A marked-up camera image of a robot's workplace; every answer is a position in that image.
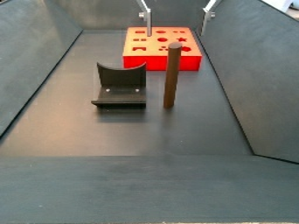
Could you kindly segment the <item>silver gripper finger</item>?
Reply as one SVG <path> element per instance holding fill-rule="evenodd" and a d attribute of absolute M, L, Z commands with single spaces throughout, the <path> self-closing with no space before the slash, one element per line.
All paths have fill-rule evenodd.
<path fill-rule="evenodd" d="M 208 23 L 210 19 L 212 18 L 212 15 L 215 14 L 212 9 L 215 8 L 216 2 L 218 2 L 218 0 L 210 0 L 207 5 L 203 8 L 203 20 L 202 20 L 202 25 L 200 25 L 200 35 L 204 34 L 207 23 Z"/>
<path fill-rule="evenodd" d="M 152 36 L 152 11 L 146 4 L 146 0 L 136 0 L 136 3 L 142 9 L 139 17 L 146 21 L 147 36 Z"/>

